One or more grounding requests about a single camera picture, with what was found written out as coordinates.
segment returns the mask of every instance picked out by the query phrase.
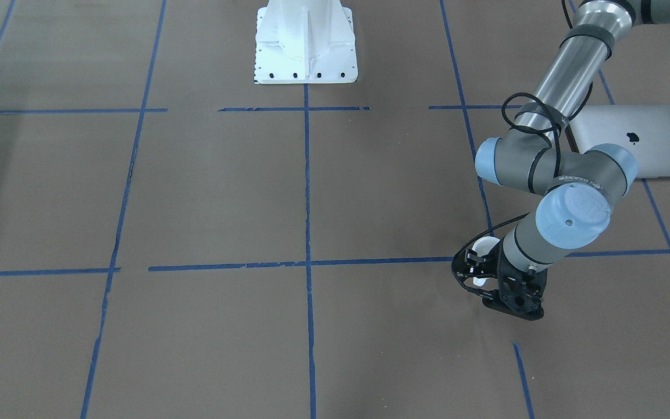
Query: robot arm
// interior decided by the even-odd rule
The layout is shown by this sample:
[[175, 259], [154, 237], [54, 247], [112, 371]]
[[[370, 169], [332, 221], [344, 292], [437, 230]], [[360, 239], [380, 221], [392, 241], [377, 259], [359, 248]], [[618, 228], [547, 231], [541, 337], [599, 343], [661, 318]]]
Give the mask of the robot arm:
[[[585, 154], [561, 152], [558, 136], [616, 43], [643, 23], [670, 23], [670, 0], [582, 3], [547, 74], [534, 95], [526, 95], [532, 101], [513, 122], [506, 119], [511, 129], [505, 137], [489, 138], [478, 149], [480, 177], [544, 196], [487, 255], [465, 246], [452, 261], [460, 285], [482, 297], [486, 307], [542, 318], [547, 268], [593, 242], [635, 180], [637, 162], [624, 148], [604, 144]], [[468, 278], [497, 278], [498, 289], [470, 288]]]

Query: blue joint cap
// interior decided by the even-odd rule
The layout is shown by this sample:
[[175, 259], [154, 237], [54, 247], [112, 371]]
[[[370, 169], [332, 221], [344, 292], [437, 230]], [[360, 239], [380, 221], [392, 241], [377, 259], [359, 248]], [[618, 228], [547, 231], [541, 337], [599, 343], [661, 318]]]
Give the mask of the blue joint cap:
[[495, 174], [495, 146], [500, 138], [490, 137], [482, 143], [475, 154], [475, 170], [482, 179], [500, 185]]
[[635, 156], [627, 151], [627, 149], [616, 144], [599, 144], [588, 151], [601, 151], [601, 153], [611, 157], [622, 168], [627, 180], [627, 190], [625, 190], [625, 194], [627, 194], [630, 191], [630, 186], [635, 182], [639, 170]]
[[593, 186], [573, 182], [558, 186], [539, 202], [537, 230], [550, 244], [578, 249], [609, 226], [611, 207]]

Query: laptop lid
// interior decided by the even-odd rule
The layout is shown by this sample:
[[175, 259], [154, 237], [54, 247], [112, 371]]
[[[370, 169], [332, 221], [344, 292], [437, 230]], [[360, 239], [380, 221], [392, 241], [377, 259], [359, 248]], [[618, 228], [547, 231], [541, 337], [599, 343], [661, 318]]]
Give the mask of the laptop lid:
[[637, 159], [637, 177], [670, 176], [670, 105], [588, 105], [569, 128], [573, 150], [620, 145]]

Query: white metal bracket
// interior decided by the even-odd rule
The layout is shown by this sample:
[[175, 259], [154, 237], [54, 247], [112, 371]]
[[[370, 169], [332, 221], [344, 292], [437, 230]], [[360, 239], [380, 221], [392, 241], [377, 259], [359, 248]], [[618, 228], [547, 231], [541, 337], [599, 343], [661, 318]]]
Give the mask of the white metal bracket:
[[353, 13], [340, 0], [269, 0], [258, 10], [255, 82], [353, 83]]

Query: laptop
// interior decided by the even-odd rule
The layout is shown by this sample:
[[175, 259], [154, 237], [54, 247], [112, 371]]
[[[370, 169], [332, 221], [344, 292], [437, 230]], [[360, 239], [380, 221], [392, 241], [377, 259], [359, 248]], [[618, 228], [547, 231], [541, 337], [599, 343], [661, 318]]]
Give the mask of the laptop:
[[566, 133], [574, 151], [621, 145], [635, 155], [637, 177], [670, 176], [670, 105], [588, 105]]

